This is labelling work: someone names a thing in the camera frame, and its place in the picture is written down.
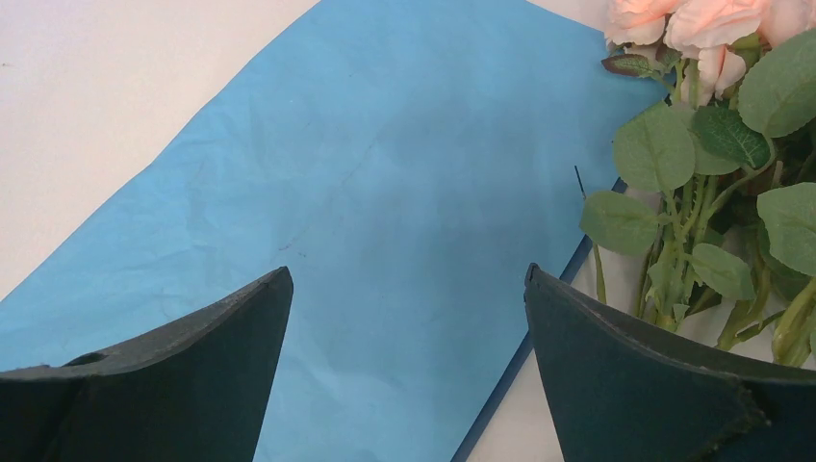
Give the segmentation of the pink fake rose stem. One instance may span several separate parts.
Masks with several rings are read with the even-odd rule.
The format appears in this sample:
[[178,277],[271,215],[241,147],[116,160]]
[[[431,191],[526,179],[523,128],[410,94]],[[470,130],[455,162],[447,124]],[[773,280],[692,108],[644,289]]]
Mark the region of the pink fake rose stem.
[[748,72],[793,36],[815,32],[811,1],[613,1],[608,7],[603,67],[614,74],[665,82],[667,96],[616,133],[615,166],[631,188],[654,193],[647,206],[618,192],[592,194],[581,218],[596,244],[643,255],[638,318],[679,325],[708,302],[735,301],[734,315],[763,311],[773,267],[801,275],[769,252],[756,199],[770,189],[815,185],[815,118],[775,141],[771,166],[761,146],[714,132],[702,107],[736,110]]
[[[815,32],[808,30],[772,49],[748,72],[736,110],[702,107],[697,117],[714,116],[714,132],[749,139],[761,146],[761,167],[744,177],[750,182],[775,161],[777,139],[815,118]],[[770,189],[756,199],[771,256],[789,269],[815,276],[815,185],[800,182]],[[815,330],[815,283],[809,281],[778,318],[772,339],[775,363],[801,366],[811,353]]]

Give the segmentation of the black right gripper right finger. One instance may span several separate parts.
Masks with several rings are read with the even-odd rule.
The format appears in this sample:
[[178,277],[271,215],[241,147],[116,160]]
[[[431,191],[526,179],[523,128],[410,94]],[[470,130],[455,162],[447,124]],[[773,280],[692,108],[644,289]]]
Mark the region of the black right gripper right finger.
[[687,340],[536,265],[524,302],[566,460],[814,459],[814,372]]

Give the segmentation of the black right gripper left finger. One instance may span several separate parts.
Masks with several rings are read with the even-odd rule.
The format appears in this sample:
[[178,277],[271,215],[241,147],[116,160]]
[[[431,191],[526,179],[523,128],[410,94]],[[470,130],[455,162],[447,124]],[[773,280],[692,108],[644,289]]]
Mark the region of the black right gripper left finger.
[[1,375],[5,461],[249,461],[293,299],[279,268],[59,366]]

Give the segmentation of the blue wrapping paper sheet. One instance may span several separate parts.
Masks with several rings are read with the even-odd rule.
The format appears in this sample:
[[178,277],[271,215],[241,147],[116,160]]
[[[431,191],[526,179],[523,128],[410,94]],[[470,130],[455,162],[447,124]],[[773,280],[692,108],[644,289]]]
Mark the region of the blue wrapping paper sheet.
[[448,461],[559,274],[616,130],[663,95],[525,1],[322,1],[1,304],[1,366],[57,365],[287,267],[255,457]]

